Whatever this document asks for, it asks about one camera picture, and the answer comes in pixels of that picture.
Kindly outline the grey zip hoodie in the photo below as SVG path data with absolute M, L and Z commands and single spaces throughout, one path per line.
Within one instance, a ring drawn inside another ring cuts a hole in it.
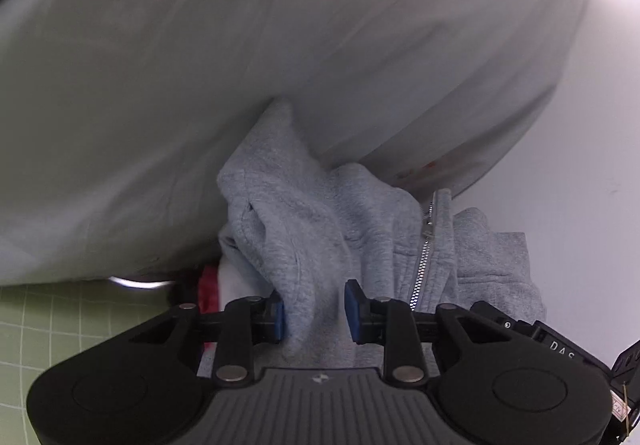
M 352 341 L 351 279 L 372 298 L 418 312 L 485 301 L 528 323 L 546 316 L 523 234 L 492 231 L 477 209 L 452 211 L 446 189 L 420 203 L 360 164 L 326 168 L 284 100 L 266 109 L 217 183 L 228 204 L 219 242 L 236 270 L 234 294 L 276 292 L 284 303 L 284 340 L 258 347 L 257 368 L 381 365 L 379 347 Z

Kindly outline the white printed carrot sheet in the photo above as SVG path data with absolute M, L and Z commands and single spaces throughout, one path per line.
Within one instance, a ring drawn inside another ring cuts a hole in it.
M 328 165 L 462 192 L 558 87 L 587 0 L 1 0 L 1 280 L 213 252 L 275 97 Z

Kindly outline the white folded garment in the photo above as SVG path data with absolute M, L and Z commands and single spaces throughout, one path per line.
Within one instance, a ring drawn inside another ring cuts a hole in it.
M 222 312 L 230 302 L 249 297 L 252 293 L 252 287 L 239 269 L 227 257 L 221 257 L 218 265 L 219 310 Z

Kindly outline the green grid mat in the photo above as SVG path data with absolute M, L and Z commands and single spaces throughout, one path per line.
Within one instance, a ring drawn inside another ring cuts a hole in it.
M 35 444 L 26 396 L 49 367 L 167 309 L 168 283 L 81 281 L 1 289 L 1 442 Z

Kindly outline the red checked folded garment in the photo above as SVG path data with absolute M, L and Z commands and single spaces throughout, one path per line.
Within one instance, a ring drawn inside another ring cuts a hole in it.
M 201 314 L 220 311 L 218 266 L 205 265 L 198 280 L 198 308 Z

